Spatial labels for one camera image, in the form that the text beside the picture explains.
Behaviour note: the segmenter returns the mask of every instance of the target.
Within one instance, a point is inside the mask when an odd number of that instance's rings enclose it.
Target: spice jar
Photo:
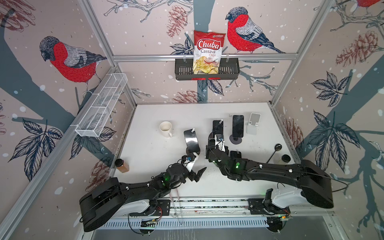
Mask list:
[[[121,173],[125,173],[125,172],[128,172],[129,171],[129,165],[123,161],[121,158],[119,159],[116,159],[115,161],[115,166],[116,168],[121,172]]]

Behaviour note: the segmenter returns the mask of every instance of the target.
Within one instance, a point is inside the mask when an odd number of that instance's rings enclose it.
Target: white wire basket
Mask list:
[[[127,76],[124,73],[112,73],[110,75],[108,81],[76,127],[77,134],[81,137],[100,136],[125,84],[127,84]]]

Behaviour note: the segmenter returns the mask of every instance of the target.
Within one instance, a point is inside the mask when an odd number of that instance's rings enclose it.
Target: black smartphone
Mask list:
[[[215,137],[215,135],[217,134],[221,134],[223,135],[224,134],[224,121],[221,121],[221,120],[214,120],[213,121],[213,137]]]
[[[200,147],[197,141],[196,131],[192,132],[192,129],[184,131],[184,138],[187,144],[186,153],[189,154],[189,153],[195,152],[199,155]]]
[[[234,115],[232,117],[232,135],[233,137],[244,136],[244,116]]]

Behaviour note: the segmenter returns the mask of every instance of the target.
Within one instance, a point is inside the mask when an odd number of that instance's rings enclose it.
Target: black wire basket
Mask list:
[[[240,73],[238,58],[221,58],[218,74],[194,74],[193,59],[182,58],[175,60],[175,75],[179,81],[185,80],[234,80]]]

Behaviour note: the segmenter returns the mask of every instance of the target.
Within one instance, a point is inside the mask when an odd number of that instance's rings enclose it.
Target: metal rail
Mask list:
[[[242,61],[277,61],[297,59],[297,53],[257,53],[257,54],[223,54],[222,58],[238,58]],[[114,55],[115,63],[124,62],[152,62],[152,61],[174,61],[176,58],[193,58],[193,55]]]

